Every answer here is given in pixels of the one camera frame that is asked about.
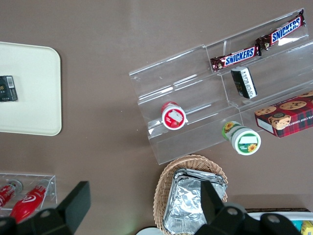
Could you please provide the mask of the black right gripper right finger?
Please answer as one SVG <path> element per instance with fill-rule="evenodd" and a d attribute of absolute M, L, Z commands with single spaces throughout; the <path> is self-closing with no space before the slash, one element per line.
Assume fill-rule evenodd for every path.
<path fill-rule="evenodd" d="M 240 235 L 244 231 L 245 209 L 224 203 L 210 182 L 201 183 L 201 208 L 206 219 L 197 235 Z"/>

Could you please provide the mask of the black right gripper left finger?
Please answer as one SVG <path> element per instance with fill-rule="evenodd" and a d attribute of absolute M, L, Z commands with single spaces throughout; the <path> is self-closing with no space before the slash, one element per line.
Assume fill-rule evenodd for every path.
<path fill-rule="evenodd" d="M 90 183 L 80 181 L 56 208 L 43 210 L 31 219 L 31 233 L 33 235 L 73 235 L 90 206 Z"/>

